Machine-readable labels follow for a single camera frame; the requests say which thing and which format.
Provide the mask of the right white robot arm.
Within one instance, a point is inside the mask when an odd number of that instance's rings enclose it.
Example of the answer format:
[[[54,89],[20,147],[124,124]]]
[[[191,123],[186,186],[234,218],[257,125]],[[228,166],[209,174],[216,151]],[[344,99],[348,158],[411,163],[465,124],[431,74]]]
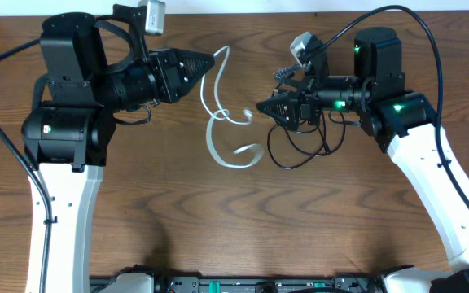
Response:
[[[332,76],[322,42],[311,33],[290,47],[296,64],[275,73],[283,85],[257,104],[287,130],[316,124],[325,111],[355,112],[361,129],[416,190],[445,248],[451,273],[412,266],[380,274],[370,292],[469,292],[469,178],[451,150],[427,98],[405,87],[402,44],[391,28],[354,38],[354,73]]]

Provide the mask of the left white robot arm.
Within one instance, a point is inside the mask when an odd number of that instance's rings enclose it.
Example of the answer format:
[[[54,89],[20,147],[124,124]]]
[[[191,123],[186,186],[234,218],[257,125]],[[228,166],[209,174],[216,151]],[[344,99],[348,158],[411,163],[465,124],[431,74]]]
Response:
[[[175,103],[214,65],[208,53],[149,50],[162,17],[116,5],[111,15],[51,16],[39,43],[37,80],[21,133],[32,172],[33,225],[26,289],[87,292],[91,230],[107,147],[119,111]]]

